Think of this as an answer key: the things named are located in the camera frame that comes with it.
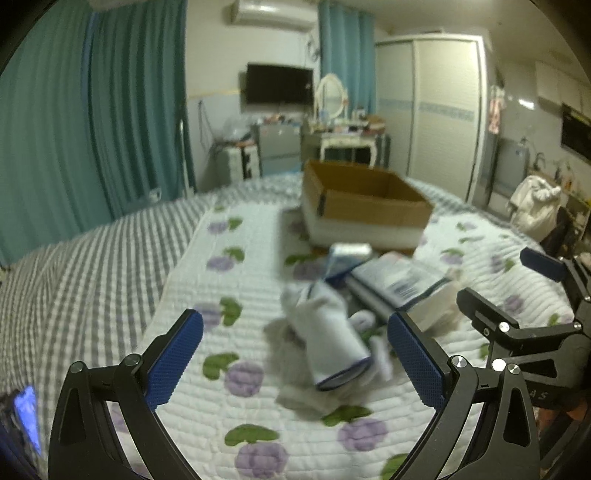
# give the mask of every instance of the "open cardboard box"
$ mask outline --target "open cardboard box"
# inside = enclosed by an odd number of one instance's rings
[[[377,250],[412,251],[433,206],[395,173],[341,162],[304,167],[302,210],[311,243],[369,243]]]

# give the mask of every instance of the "bed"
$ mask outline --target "bed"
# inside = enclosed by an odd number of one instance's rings
[[[417,258],[456,275],[522,325],[571,321],[561,287],[519,264],[524,246],[539,248],[533,241],[436,187],[412,184],[435,207]],[[302,229],[300,189],[299,175],[249,181],[143,210],[13,266],[0,290],[0,393],[35,388],[42,476],[69,365],[116,364],[197,307],[204,340],[158,415],[202,478],[389,478],[433,414],[399,365],[391,384],[348,397],[352,410],[309,415],[277,402],[286,375],[298,375],[277,368],[281,352],[272,346],[290,341],[273,331],[282,316],[278,295],[286,282],[310,280],[322,267]],[[447,353],[482,366],[485,341],[463,320],[433,335]],[[142,472],[116,409],[112,415]],[[364,432],[373,440],[362,444]]]

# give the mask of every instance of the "wardrobe door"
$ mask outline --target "wardrobe door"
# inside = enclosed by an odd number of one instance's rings
[[[415,40],[414,122],[408,175],[466,200],[480,112],[478,45]]]
[[[389,169],[405,177],[410,159],[413,125],[413,44],[410,41],[378,45],[376,77],[378,115],[391,136]]]

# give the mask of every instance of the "curtain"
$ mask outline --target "curtain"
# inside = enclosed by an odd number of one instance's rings
[[[82,47],[91,15],[60,0],[0,75],[0,262],[114,216],[86,134]]]
[[[150,0],[90,22],[90,137],[117,216],[183,191],[185,14],[186,0]]]
[[[324,1],[319,5],[322,76],[334,73],[349,92],[349,113],[375,112],[375,18]]]

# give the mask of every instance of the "air conditioner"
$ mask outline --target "air conditioner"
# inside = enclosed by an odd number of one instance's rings
[[[303,2],[236,0],[232,5],[232,23],[310,31],[318,23],[318,10]]]

